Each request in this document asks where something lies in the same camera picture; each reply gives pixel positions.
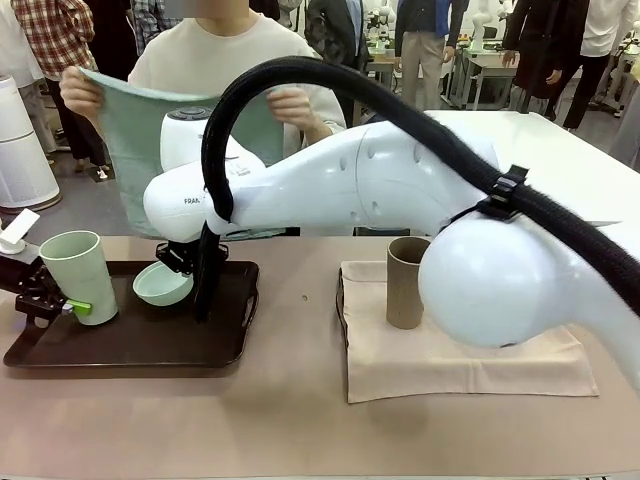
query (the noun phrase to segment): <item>cup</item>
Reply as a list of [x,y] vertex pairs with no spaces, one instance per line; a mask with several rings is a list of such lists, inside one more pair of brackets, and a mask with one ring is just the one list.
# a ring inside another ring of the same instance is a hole
[[76,313],[83,325],[100,325],[118,313],[100,237],[93,232],[67,232],[40,247],[40,257],[62,293],[91,304],[91,313]]
[[387,321],[411,330],[420,325],[424,306],[418,291],[418,270],[430,242],[422,237],[401,237],[387,250]]

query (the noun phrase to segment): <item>neck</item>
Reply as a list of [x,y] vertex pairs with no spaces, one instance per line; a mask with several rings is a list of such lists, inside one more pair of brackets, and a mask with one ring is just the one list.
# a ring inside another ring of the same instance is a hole
[[258,14],[249,10],[245,17],[197,18],[198,24],[207,32],[219,37],[235,37],[249,30],[258,20]]

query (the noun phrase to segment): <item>gray pants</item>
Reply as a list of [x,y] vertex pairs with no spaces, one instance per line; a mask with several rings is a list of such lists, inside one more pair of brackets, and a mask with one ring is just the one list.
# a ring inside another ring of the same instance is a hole
[[[527,92],[525,92],[522,88],[515,85],[511,87],[511,94],[509,96],[509,110],[519,112],[526,95]],[[547,99],[531,97],[531,101],[529,102],[529,111],[544,115],[548,103],[549,100]]]
[[440,106],[438,86],[444,60],[444,38],[430,32],[406,32],[402,37],[402,99],[417,105],[418,75],[422,67],[424,109],[436,110]]
[[47,122],[44,105],[42,105],[42,99],[38,93],[38,83],[32,83],[31,85],[20,88],[19,92],[22,97],[22,103],[24,103],[29,119],[33,124],[33,130],[42,146],[42,150],[44,150],[45,153],[54,152],[58,147],[49,128],[49,122]]
[[609,155],[640,172],[640,88],[636,88],[624,111],[624,118]]

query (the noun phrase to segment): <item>brown cup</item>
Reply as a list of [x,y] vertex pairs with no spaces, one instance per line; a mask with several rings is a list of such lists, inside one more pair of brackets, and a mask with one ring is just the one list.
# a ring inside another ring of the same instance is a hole
[[420,325],[424,306],[418,292],[418,270],[430,242],[422,237],[401,237],[387,250],[387,321],[411,330]]

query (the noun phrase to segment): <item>bowl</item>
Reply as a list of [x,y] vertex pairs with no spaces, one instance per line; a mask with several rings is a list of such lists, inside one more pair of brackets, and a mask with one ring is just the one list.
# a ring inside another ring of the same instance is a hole
[[133,281],[133,291],[156,307],[175,305],[184,300],[193,288],[193,276],[175,273],[162,262],[149,265]]

